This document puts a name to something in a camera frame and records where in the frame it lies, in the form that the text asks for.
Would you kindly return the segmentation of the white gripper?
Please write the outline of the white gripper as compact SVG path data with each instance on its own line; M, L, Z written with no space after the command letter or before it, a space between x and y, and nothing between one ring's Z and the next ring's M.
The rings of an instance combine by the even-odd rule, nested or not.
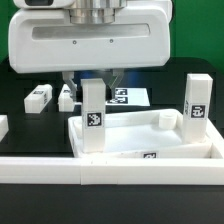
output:
M156 67L170 58L172 0L12 0L8 31L11 67L18 73L113 69L106 99L115 96L122 68Z

